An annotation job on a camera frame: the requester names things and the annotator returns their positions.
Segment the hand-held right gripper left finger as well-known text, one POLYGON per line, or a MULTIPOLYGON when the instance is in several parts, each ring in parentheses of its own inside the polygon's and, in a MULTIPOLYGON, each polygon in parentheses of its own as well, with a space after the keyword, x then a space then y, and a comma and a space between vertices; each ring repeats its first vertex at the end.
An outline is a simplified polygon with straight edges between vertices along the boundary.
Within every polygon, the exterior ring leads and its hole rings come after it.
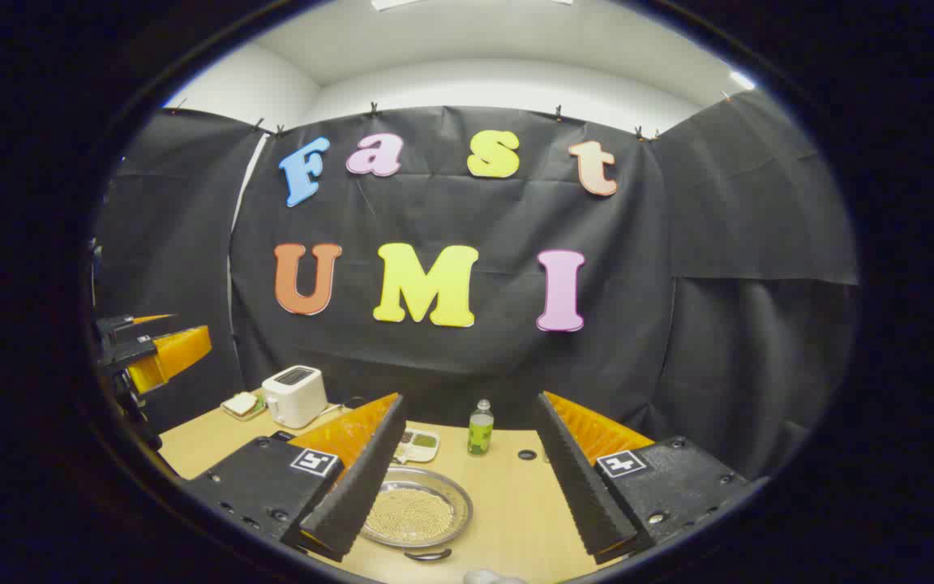
POLYGON ((340 561, 366 524, 405 420, 404 396, 388 394, 300 436, 257 436, 184 488, 250 535, 340 561))

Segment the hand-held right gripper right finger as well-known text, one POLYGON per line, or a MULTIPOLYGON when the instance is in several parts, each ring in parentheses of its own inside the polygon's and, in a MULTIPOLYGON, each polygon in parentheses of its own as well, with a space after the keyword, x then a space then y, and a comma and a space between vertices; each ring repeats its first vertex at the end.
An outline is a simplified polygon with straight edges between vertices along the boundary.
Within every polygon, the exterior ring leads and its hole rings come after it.
POLYGON ((688 437, 651 440, 550 392, 535 398, 533 420, 583 547, 597 563, 678 539, 752 490, 688 437))

